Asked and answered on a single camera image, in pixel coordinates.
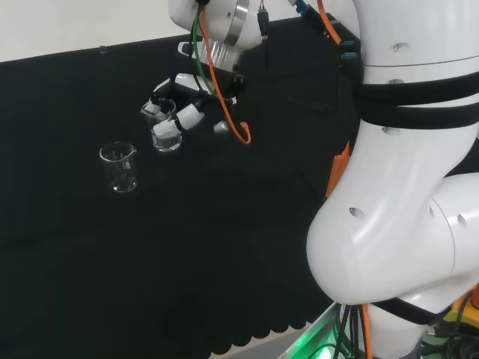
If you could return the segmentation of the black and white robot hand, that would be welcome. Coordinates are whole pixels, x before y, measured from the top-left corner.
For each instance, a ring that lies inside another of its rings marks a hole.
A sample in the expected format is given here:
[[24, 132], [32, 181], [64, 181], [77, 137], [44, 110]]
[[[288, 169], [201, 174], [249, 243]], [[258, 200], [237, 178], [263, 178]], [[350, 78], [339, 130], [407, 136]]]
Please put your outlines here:
[[[175, 95], [188, 96], [191, 102], [183, 108], [169, 105]], [[223, 97], [213, 89], [210, 79], [195, 78], [192, 74], [179, 73], [155, 87], [141, 113], [152, 121], [152, 134], [166, 141], [196, 127], [205, 118], [204, 107], [209, 103], [235, 105], [237, 99]]]

